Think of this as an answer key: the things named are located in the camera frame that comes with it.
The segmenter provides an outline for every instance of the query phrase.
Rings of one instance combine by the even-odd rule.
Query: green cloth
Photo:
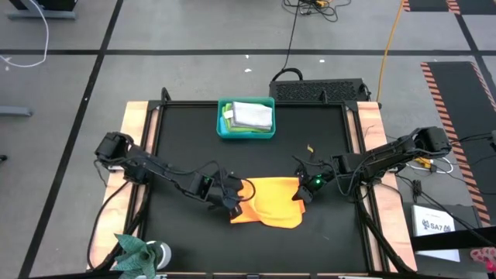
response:
[[[230,133],[243,133],[243,132],[255,132],[255,133],[268,133],[270,132],[264,129],[257,128],[243,128],[243,127],[231,127],[231,121],[229,119],[224,118],[224,112],[231,110],[233,107],[232,103],[228,103],[222,107],[222,118],[224,119],[224,123],[226,124],[226,128]]]

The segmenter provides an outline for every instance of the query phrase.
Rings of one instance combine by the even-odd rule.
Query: orange cloth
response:
[[[296,177],[266,177],[247,178],[257,190],[249,201],[242,201],[239,206],[243,213],[231,220],[231,223],[257,222],[267,226],[293,229],[300,225],[305,205],[302,200],[293,201],[293,195],[298,190]],[[242,181],[243,189],[238,191],[239,196],[250,197],[252,186]]]

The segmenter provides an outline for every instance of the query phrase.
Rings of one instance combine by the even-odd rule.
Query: folded cloth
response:
[[[230,132],[230,133],[241,133],[241,132],[256,132],[256,133],[265,133],[267,132],[266,129],[258,129],[258,128],[244,128],[244,127],[232,127],[231,126],[231,121],[230,119],[232,118],[229,118],[227,119],[224,115],[226,112],[232,110],[232,107],[233,107],[233,104],[232,103],[228,103],[226,104],[225,106],[222,107],[222,117],[224,119],[224,122],[225,122],[225,125],[226,125],[226,128],[227,130]]]
[[[247,178],[256,189],[255,196],[249,201],[239,203],[243,213],[231,223],[260,221],[267,226],[293,229],[300,225],[305,205],[302,200],[293,201],[298,190],[296,177]],[[250,197],[252,185],[242,181],[243,189],[238,191],[242,197]]]
[[[259,129],[272,127],[272,108],[265,105],[233,102],[232,111],[231,126]]]

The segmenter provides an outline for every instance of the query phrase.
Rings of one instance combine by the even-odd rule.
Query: black table surface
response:
[[[157,156],[185,170],[217,160],[240,177],[294,177],[298,164],[291,155],[308,159],[307,145],[315,150],[315,158],[350,151],[339,106],[276,108],[276,133],[269,140],[223,140],[215,131],[216,114],[216,107],[168,107]],[[356,207],[327,186],[305,206],[298,227],[280,229],[260,222],[230,224],[227,212],[208,211],[207,204],[155,179],[142,237],[170,246],[167,271],[365,272]]]

